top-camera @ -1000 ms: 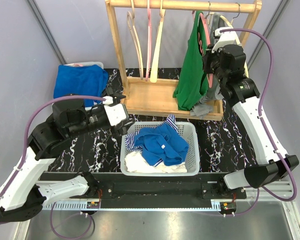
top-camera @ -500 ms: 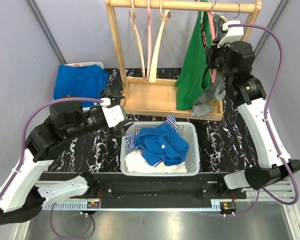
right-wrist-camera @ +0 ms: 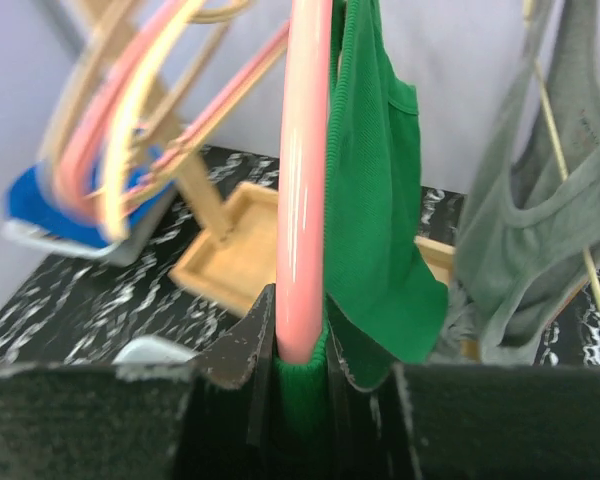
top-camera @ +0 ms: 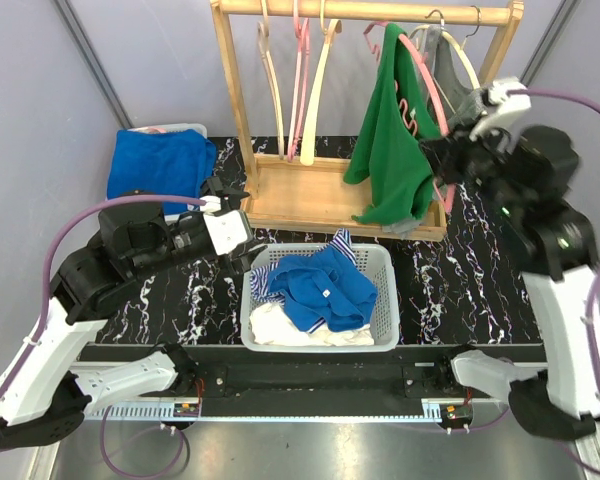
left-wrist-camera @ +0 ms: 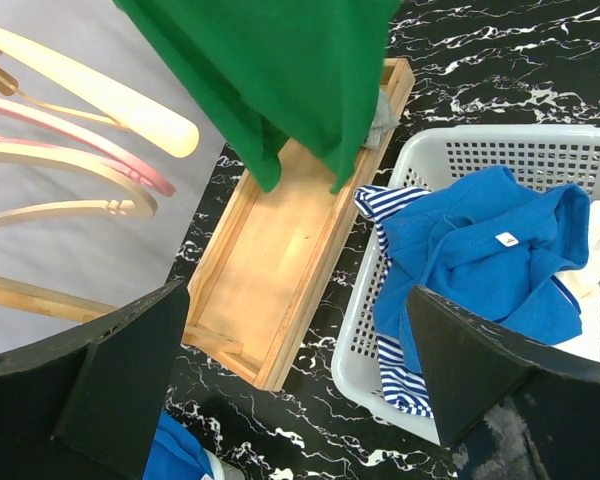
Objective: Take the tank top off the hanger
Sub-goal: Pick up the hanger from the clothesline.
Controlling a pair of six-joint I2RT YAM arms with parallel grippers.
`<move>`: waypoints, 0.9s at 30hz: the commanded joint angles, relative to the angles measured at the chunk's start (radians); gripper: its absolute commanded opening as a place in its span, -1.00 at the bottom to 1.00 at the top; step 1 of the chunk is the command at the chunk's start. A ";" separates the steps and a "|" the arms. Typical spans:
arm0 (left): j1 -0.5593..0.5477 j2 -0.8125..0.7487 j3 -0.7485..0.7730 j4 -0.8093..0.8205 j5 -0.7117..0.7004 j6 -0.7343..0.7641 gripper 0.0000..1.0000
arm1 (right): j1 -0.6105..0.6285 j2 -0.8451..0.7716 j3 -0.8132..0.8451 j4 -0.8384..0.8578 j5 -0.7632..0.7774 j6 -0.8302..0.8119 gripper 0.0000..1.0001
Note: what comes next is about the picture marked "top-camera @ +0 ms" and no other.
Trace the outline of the pink hanger with green top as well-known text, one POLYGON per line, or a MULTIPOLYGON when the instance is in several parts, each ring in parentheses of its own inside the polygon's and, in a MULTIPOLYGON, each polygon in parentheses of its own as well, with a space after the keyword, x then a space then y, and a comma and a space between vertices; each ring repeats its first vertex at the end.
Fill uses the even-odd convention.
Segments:
MULTIPOLYGON (((377 62, 380 61, 381 48, 378 44, 373 44, 369 40, 369 34, 370 34, 371 30, 376 26, 387 27, 388 25, 389 25, 388 21, 372 21, 367 25, 367 27, 365 28, 365 30, 363 32, 363 35, 365 37, 365 40, 367 41, 369 49, 370 49, 371 53, 376 56, 377 62)), ((436 87, 434 78, 433 78, 432 74, 430 73, 428 67, 426 66, 423 56, 419 52, 418 48, 413 44, 413 42, 405 34, 401 34, 399 36, 399 40, 404 45, 404 47, 407 49, 407 51, 410 53, 413 61, 415 62, 416 67, 418 68, 418 70, 421 73, 421 77, 424 81, 424 84, 427 88, 429 97, 430 97, 433 107, 434 107, 434 111, 436 114, 436 119, 438 121, 438 126, 440 129, 440 132, 441 132, 442 136, 446 136, 449 133, 449 127, 448 127, 448 124, 446 121, 446 116, 444 113, 444 109, 443 109, 441 99, 439 96, 439 91, 438 91, 438 88, 436 87)), ((447 188, 446 188, 446 193, 442 194, 440 192, 440 190, 438 189, 437 184, 434 184, 434 192, 437 195, 438 200, 440 201, 441 205, 444 207, 444 210, 447 214, 449 214, 452 210, 455 190, 456 190, 456 186, 454 184, 448 184, 447 188)))

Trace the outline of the grey tank top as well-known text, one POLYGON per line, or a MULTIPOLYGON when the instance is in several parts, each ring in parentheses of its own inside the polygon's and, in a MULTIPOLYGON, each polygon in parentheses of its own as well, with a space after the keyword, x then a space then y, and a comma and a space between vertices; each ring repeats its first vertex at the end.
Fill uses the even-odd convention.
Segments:
MULTIPOLYGON (((456 55, 456 52, 441 37, 439 28, 440 25, 416 26, 409 39, 418 48, 434 78, 450 131, 451 128, 459 125, 463 118, 467 119, 470 114, 480 113, 481 106, 474 95, 476 89, 471 86, 471 83, 469 89, 458 77, 452 56, 452 53, 456 55)), ((417 76, 418 85, 424 93, 427 105, 435 113, 420 71, 417 76)))

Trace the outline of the green tank top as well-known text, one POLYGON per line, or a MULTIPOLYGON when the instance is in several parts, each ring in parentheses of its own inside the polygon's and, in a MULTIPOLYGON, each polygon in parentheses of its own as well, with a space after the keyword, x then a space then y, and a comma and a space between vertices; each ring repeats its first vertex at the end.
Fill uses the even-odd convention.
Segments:
POLYGON ((355 220, 388 226, 421 220, 433 200, 433 172, 419 142, 440 136, 418 84, 406 32, 384 31, 376 83, 344 182, 370 181, 371 201, 355 220))

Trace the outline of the cream hanger with grey top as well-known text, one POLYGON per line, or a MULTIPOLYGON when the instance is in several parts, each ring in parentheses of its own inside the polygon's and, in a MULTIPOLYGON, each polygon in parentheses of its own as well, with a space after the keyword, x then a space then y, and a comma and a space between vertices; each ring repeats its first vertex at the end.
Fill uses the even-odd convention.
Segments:
POLYGON ((476 74, 475 68, 473 66, 473 64, 471 63, 471 61, 469 60, 464 47, 466 44, 466 41, 469 37, 474 36, 477 31, 480 29, 481 24, 482 24, 482 12, 481 9, 476 6, 473 5, 473 8, 476 10, 477 16, 477 23, 476 23, 476 28, 474 29, 474 31, 467 35, 465 37, 465 39, 463 40, 462 43, 459 43, 454 37, 453 35, 445 28, 445 22, 444 22, 444 18, 442 15, 442 12, 438 9, 434 9, 430 12, 429 16, 431 16, 433 13, 437 12, 440 14, 440 34, 441 37, 450 45, 450 47, 456 52, 456 55, 458 56, 462 66, 464 67, 465 72, 467 73, 467 76, 469 77, 469 81, 471 83, 471 86, 474 89, 477 89, 478 87, 480 87, 480 82, 478 80, 478 76, 476 74))

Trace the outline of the grey plastic laundry basket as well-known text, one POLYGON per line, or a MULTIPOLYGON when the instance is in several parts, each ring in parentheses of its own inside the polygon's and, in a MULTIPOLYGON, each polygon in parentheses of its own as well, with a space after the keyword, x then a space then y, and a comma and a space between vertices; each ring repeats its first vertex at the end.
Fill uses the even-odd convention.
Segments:
POLYGON ((260 303, 251 294, 251 274, 243 276, 240 309, 241 340, 251 351, 280 354, 362 354, 383 353, 394 349, 400 339, 400 312, 395 273, 389 251, 375 243, 352 245, 358 270, 378 290, 370 321, 374 343, 369 346, 278 346, 255 342, 249 317, 260 303))

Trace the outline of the blue white striped tank top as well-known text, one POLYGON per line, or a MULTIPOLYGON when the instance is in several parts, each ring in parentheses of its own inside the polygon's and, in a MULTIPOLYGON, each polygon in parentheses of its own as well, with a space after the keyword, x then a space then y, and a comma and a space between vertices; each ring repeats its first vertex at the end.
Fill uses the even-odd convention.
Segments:
MULTIPOLYGON (((353 265, 356 265, 356 257, 352 248, 351 234, 347 229, 338 229, 332 240, 326 246, 320 247, 318 252, 325 250, 328 247, 332 247, 342 254, 346 259, 348 259, 353 265)), ((274 261, 268 265, 257 267, 251 270, 249 286, 251 294, 257 302, 277 302, 281 305, 284 304, 284 295, 281 293, 271 293, 268 287, 269 274, 275 270, 278 265, 279 261, 274 261)))

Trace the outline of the cream wooden hanger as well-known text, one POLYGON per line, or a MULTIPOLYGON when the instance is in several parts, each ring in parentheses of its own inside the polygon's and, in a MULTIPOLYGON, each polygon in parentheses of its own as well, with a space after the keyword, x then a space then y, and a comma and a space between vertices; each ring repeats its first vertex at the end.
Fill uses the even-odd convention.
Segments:
POLYGON ((318 65, 316 68, 311 94, 308 102, 308 111, 305 118, 304 130, 302 135, 302 144, 300 152, 300 163, 304 166, 311 166, 315 161, 315 140, 317 119, 321 100, 322 87, 326 72, 326 64, 334 43, 335 36, 341 32, 342 26, 339 19, 331 19, 329 25, 325 26, 325 6, 326 1, 320 1, 320 27, 324 35, 324 43, 320 53, 318 65))

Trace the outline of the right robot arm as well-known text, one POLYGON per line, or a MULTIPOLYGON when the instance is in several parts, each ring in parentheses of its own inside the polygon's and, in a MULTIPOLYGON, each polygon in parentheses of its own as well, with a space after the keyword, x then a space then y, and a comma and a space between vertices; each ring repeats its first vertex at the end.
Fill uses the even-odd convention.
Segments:
POLYGON ((435 362, 434 384, 446 396, 464 389, 505 402, 529 434, 574 441, 592 435, 600 421, 586 295, 599 256, 586 216, 564 198, 579 167, 570 137, 554 127, 525 128, 513 149, 498 128, 472 140, 465 129, 422 140, 435 174, 472 186, 503 221, 502 237, 520 272, 547 365, 526 370, 463 345, 435 362))

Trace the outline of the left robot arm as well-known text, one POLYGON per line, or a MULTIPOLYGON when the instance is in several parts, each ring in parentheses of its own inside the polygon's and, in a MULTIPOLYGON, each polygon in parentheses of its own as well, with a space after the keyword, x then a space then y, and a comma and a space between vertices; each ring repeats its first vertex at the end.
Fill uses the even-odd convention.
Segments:
POLYGON ((62 263, 45 259, 39 318, 0 375, 0 452, 58 442, 121 401, 198 386, 196 363, 176 344, 103 374, 71 365, 149 277, 199 259, 229 277, 249 271, 260 247, 245 198, 213 176, 201 198, 132 191, 87 209, 98 231, 62 263))

